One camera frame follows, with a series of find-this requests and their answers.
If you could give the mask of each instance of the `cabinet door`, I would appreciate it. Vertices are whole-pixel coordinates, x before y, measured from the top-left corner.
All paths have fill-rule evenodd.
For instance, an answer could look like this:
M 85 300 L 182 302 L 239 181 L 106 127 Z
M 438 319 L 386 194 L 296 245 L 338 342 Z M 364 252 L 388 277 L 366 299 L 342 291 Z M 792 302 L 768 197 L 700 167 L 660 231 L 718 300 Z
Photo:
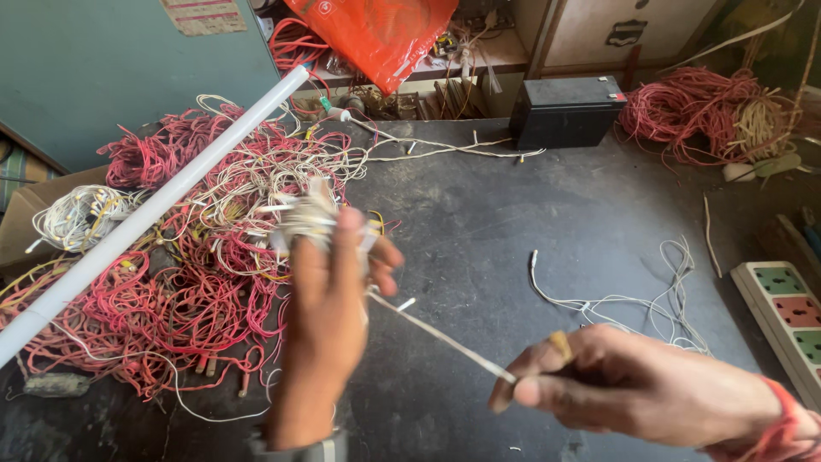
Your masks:
M 247 0 L 234 1 L 247 30 L 186 37 L 157 0 L 3 0 L 0 124 L 77 172 L 108 162 L 96 150 L 117 124 L 134 131 L 201 94 L 249 107 L 279 75 Z

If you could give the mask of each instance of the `led string light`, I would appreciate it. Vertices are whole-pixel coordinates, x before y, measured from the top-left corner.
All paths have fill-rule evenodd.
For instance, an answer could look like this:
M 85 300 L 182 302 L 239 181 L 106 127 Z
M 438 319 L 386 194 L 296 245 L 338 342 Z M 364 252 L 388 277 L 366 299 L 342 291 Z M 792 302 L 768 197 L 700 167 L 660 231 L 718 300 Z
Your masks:
M 25 253 L 31 253 L 40 243 L 85 253 L 140 206 L 144 194 L 126 194 L 99 185 L 75 187 L 46 210 L 34 214 L 31 224 L 41 238 Z

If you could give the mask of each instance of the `wire bundle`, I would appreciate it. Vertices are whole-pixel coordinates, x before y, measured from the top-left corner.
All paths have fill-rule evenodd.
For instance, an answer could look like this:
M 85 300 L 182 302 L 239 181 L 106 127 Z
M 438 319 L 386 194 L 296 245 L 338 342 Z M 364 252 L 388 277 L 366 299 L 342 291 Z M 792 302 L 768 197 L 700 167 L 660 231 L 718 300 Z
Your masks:
M 790 135 L 788 114 L 784 104 L 795 103 L 774 95 L 778 89 L 752 99 L 737 110 L 736 141 L 751 162 L 795 152 L 795 144 L 786 141 Z
M 151 156 L 146 159 L 151 166 L 170 166 L 160 170 L 162 174 L 144 176 L 149 166 L 133 161 L 131 171 L 139 175 L 125 180 L 147 178 L 152 187 L 161 186 L 166 173 L 184 166 L 193 157 L 191 153 L 195 155 L 207 144 L 207 136 L 215 133 L 216 127 L 224 129 L 241 114 L 230 102 L 219 110 L 210 108 L 205 98 L 200 103 L 216 115 L 193 119 L 168 116 L 163 120 L 166 132 L 143 140 L 129 134 L 121 143 L 107 146 L 113 149 L 114 159 L 149 152 Z M 203 136 L 206 140 L 200 143 Z M 201 370 L 205 363 L 226 365 L 214 383 L 183 390 L 217 386 L 231 366 L 243 372 L 241 394 L 251 373 L 259 372 L 259 381 L 264 383 L 262 366 L 276 361 L 285 327 L 288 296 L 278 290 L 290 276 L 287 259 L 267 248 L 268 232 L 276 228 L 278 211 L 260 213 L 257 209 L 300 195 L 315 177 L 329 180 L 334 203 L 345 203 L 345 182 L 365 174 L 361 162 L 347 158 L 350 137 L 332 132 L 307 138 L 295 138 L 276 120 L 260 125 L 189 191 L 151 234 L 131 246 L 55 319 L 59 327 L 43 330 L 26 347 L 30 352 L 27 372 L 45 372 L 56 364 L 69 363 L 92 372 L 95 380 L 112 375 L 131 383 L 146 399 L 173 388 L 172 366 Z M 139 149 L 146 146 L 163 148 Z M 126 170 L 115 170 L 115 181 L 124 179 L 116 175 L 122 172 Z M 151 275 L 154 252 L 163 251 L 177 266 Z M 71 262 L 61 259 L 50 267 L 35 268 L 29 278 L 10 286 L 11 296 L 2 302 L 0 327 L 24 311 Z M 277 327 L 269 329 L 265 320 L 276 299 L 283 302 Z M 82 340 L 89 353 L 71 336 Z M 244 358 L 220 354 L 238 343 L 249 345 Z M 134 352 L 157 354 L 129 356 Z M 89 354 L 124 358 L 100 362 Z M 42 358 L 50 360 L 47 367 L 39 367 Z
M 42 237 L 25 253 L 42 242 L 66 252 L 85 253 L 140 205 L 141 196 L 107 186 L 78 186 L 32 217 L 31 223 Z
M 140 139 L 123 126 L 121 140 L 101 147 L 97 154 L 109 154 L 106 182 L 111 187 L 139 187 L 155 190 L 165 184 L 205 146 L 242 115 L 240 108 L 227 108 L 229 115 L 209 116 L 197 109 L 160 119 L 163 129 Z
M 288 17 L 277 23 L 273 28 L 271 38 L 268 39 L 268 49 L 271 50 L 273 62 L 277 66 L 282 76 L 297 66 L 302 66 L 312 78 L 319 81 L 325 87 L 326 96 L 331 98 L 331 89 L 322 77 L 316 74 L 321 57 L 330 47 L 315 32 L 308 28 L 308 25 L 296 18 Z M 322 96 L 316 85 L 314 88 Z M 290 97 L 294 110 L 301 113 L 316 114 L 323 109 L 306 110 L 301 109 L 294 103 L 293 96 Z
M 631 137 L 669 143 L 676 160 L 683 164 L 729 164 L 745 159 L 732 144 L 736 110 L 760 94 L 761 87 L 749 70 L 741 69 L 727 78 L 703 67 L 682 67 L 630 93 L 619 123 Z M 696 133 L 709 138 L 709 151 L 686 144 Z M 712 159 L 696 159 L 692 152 Z

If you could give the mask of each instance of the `electrical socket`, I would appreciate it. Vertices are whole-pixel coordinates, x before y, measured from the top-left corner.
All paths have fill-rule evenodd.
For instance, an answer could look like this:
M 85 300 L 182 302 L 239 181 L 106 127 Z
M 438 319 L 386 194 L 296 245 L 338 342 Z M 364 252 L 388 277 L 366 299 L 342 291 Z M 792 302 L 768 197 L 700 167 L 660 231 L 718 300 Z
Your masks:
M 813 364 L 821 364 L 821 330 L 793 332 L 798 348 Z
M 790 327 L 821 327 L 821 310 L 811 298 L 773 298 L 773 305 Z
M 787 295 L 789 293 L 806 293 L 804 285 L 796 278 L 791 269 L 785 267 L 754 268 L 759 284 L 770 295 Z

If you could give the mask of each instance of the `workbench surface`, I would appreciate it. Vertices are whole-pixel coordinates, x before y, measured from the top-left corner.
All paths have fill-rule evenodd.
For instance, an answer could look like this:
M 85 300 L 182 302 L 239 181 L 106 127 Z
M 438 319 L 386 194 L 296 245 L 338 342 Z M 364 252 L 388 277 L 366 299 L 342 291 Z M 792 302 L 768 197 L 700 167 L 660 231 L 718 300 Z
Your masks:
M 473 130 L 480 141 L 507 136 L 507 119 L 379 126 L 395 136 L 459 146 L 473 141 Z M 371 135 L 361 127 L 326 122 L 323 129 L 348 132 L 355 146 L 369 146 Z M 417 145 L 414 154 L 426 149 Z M 510 149 L 509 144 L 493 148 L 515 152 Z M 384 146 L 375 155 L 402 153 L 398 146 Z M 465 154 L 371 162 L 367 176 L 349 182 L 346 194 L 362 210 L 402 220 L 390 236 L 407 259 L 396 274 L 395 302 L 416 297 L 410 314 L 502 366 L 551 331 L 586 322 L 579 313 L 546 303 L 530 287 L 534 249 L 539 249 L 537 280 L 552 296 L 654 298 L 672 280 L 658 246 L 683 236 L 695 259 L 695 272 L 685 282 L 690 323 L 716 358 L 791 389 L 728 271 L 743 261 L 768 259 L 753 236 L 766 219 L 793 215 L 801 205 L 821 210 L 814 192 L 821 190 L 821 181 L 802 173 L 792 174 L 792 181 L 781 175 L 760 191 L 758 182 L 726 185 L 720 168 L 672 167 L 678 176 L 657 155 L 633 141 L 621 144 L 609 133 L 598 147 L 549 150 L 521 164 Z M 702 192 L 709 198 L 723 279 L 716 277 L 704 242 Z M 646 311 L 636 305 L 601 311 L 655 335 Z M 659 319 L 666 332 L 669 322 Z M 19 375 L 16 365 L 3 368 L 3 389 L 19 390 Z M 186 377 L 189 384 L 197 379 Z M 707 459 L 691 449 L 570 431 L 550 415 L 515 405 L 494 416 L 485 407 L 494 380 L 441 341 L 371 303 L 368 348 L 337 406 L 337 425 L 351 434 L 350 460 Z M 268 405 L 259 384 L 252 383 L 243 400 L 236 397 L 238 388 L 235 370 L 215 390 L 182 396 L 188 407 L 212 418 Z M 132 387 L 109 378 L 77 399 L 24 395 L 0 401 L 0 414 L 0 460 L 247 460 L 251 434 L 263 421 L 206 423 L 189 415 L 171 393 L 162 394 L 161 404 L 143 403 Z

